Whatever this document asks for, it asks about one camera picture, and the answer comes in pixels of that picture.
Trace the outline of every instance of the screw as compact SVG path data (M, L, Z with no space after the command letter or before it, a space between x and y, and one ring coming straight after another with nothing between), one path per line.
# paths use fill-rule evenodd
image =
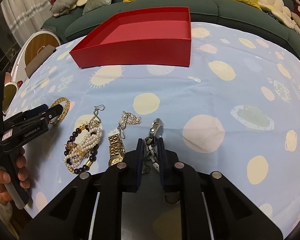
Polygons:
M212 173L212 177L214 177L215 179L220 179L222 177L222 174L219 171L214 171Z
M184 165L184 163L182 163L182 162L177 162L177 163L174 164L174 166L175 166L177 169L182 169L185 165Z
M127 167L127 164L124 162L120 162L117 164L117 168L119 168L119 169L124 169L125 167Z
M86 179L86 178L88 178L89 177L89 173L87 173L87 172L83 172L83 173L80 173L80 178L81 179Z

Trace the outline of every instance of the finger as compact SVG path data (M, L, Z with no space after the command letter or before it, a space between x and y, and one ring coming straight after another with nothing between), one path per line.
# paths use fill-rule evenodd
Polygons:
M23 167L19 170L18 173L18 179L20 179L21 181L25 181L28 178L28 170L26 167Z
M23 188L30 188L30 181L28 179L25 181L20 181L20 186Z
M5 191L3 191L3 192L0 193L0 203L2 203L2 202L10 202L10 201L12 201L12 197L9 194L8 191L5 190Z
M25 153L26 153L25 149L24 149L23 147L21 147L21 148L19 149L19 154L20 154L20 155L23 155L23 154L25 154Z
M7 184L10 181L10 175L5 171L0 170L0 184Z
M23 168L24 166L26 166L27 161L26 161L26 157L24 157L23 155L19 156L16 160L16 165L19 169Z

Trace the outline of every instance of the white curtain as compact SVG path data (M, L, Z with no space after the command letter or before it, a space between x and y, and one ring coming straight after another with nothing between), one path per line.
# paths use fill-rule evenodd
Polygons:
M50 8L49 0L3 0L1 3L4 18L21 47L51 17Z

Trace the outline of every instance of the green sofa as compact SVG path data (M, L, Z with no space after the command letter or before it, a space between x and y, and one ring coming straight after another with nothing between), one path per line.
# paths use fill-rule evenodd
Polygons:
M300 35L280 24L265 12L234 0L135 0L112 3L82 15L83 7L70 11L59 18L51 17L42 26L57 32L63 42L87 35L112 15L149 7L189 7L192 22L209 22L253 33L265 40L278 44L300 59ZM283 0L293 11L293 2Z

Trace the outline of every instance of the label sticker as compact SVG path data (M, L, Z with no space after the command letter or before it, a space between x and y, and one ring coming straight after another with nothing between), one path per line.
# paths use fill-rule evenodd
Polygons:
M12 128L3 134L2 141L8 139L12 135Z

